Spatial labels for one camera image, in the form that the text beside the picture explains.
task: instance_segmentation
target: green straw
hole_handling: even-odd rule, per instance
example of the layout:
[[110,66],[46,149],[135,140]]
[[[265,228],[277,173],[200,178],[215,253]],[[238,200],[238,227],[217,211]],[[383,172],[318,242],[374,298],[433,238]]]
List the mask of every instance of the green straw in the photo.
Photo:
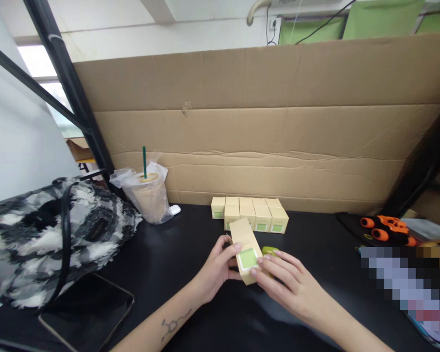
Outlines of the green straw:
[[145,147],[143,147],[143,175],[147,178],[147,158],[145,157]]

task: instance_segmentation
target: finger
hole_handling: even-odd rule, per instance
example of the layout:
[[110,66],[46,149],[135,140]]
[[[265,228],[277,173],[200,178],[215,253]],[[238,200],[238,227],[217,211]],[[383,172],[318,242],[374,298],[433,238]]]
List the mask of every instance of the finger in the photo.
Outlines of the finger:
[[300,272],[302,274],[306,274],[308,273],[308,270],[305,268],[305,266],[302,264],[301,261],[299,261],[298,259],[296,259],[294,256],[286,253],[286,252],[282,252],[282,251],[274,251],[274,253],[279,257],[282,258],[283,260],[293,264],[298,270],[300,270]]
[[228,260],[237,255],[241,251],[242,244],[240,242],[237,242],[223,250],[223,252],[217,257],[217,260],[221,265],[228,262]]
[[281,306],[283,306],[284,308],[288,309],[287,305],[280,299],[279,296],[277,296],[276,294],[272,293],[271,291],[269,291],[267,288],[265,288],[263,285],[261,285],[260,283],[258,283],[258,286],[260,288],[262,288],[267,295],[272,298],[274,301],[276,301],[278,304],[280,304]]
[[269,275],[264,274],[256,268],[251,268],[251,275],[256,278],[257,282],[261,284],[265,290],[270,291],[278,297],[282,302],[288,305],[293,299],[293,294],[284,285],[272,279]]
[[214,248],[212,248],[212,251],[210,252],[210,255],[218,256],[223,251],[223,245],[225,243],[228,243],[230,239],[227,235],[221,235],[217,242],[214,245]]
[[240,273],[237,272],[237,271],[234,271],[234,270],[229,270],[228,271],[228,279],[230,279],[230,280],[242,280]]
[[238,266],[238,261],[236,258],[228,259],[228,267]]
[[263,267],[272,275],[282,280],[282,282],[286,284],[293,293],[298,292],[299,283],[297,279],[293,276],[293,274],[290,271],[281,267],[280,265],[273,263],[270,260],[269,255],[266,255],[264,258],[258,258],[258,264],[260,267]]
[[281,266],[282,268],[284,268],[285,270],[289,271],[293,277],[295,279],[297,279],[297,281],[299,283],[301,283],[301,280],[303,279],[303,274],[301,273],[300,270],[298,270],[298,268],[292,264],[290,264],[289,262],[286,262],[285,260],[282,260],[280,258],[274,257],[274,256],[268,256],[269,260],[275,264],[277,264],[278,266]]

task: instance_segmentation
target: power outlet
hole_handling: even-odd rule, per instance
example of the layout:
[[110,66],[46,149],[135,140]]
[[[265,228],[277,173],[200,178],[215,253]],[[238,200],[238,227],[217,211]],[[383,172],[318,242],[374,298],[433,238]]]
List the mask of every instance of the power outlet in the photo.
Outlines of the power outlet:
[[278,24],[279,24],[279,18],[278,17],[273,17],[271,19],[269,19],[269,31],[273,32],[274,31],[274,27],[275,30],[278,29]]

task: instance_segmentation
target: tattoo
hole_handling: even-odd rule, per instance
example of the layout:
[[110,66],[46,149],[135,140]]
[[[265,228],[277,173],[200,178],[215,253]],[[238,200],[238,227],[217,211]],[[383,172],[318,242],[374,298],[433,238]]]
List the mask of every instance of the tattoo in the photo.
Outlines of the tattoo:
[[161,338],[161,342],[163,342],[163,340],[165,339],[166,335],[168,335],[171,332],[174,332],[177,328],[177,323],[178,321],[180,321],[180,319],[184,319],[186,318],[192,311],[192,308],[189,309],[189,311],[186,313],[186,315],[180,316],[179,318],[177,318],[176,320],[172,320],[170,323],[166,323],[166,319],[163,319],[163,323],[161,323],[161,326],[166,326],[168,327],[168,331],[166,332],[166,334]]

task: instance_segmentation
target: hand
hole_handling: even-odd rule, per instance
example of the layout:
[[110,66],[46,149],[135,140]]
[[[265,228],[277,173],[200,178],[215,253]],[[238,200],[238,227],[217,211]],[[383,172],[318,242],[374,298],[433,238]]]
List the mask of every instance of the hand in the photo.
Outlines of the hand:
[[281,251],[277,257],[265,255],[258,264],[286,286],[260,270],[251,269],[258,285],[281,306],[310,326],[330,335],[336,326],[354,320],[303,266],[301,261]]
[[228,242],[227,235],[219,237],[204,266],[189,283],[193,294],[199,297],[202,304],[210,302],[226,280],[241,280],[240,273],[229,268],[238,266],[236,258],[232,257],[241,251],[242,245],[235,243],[223,249]]

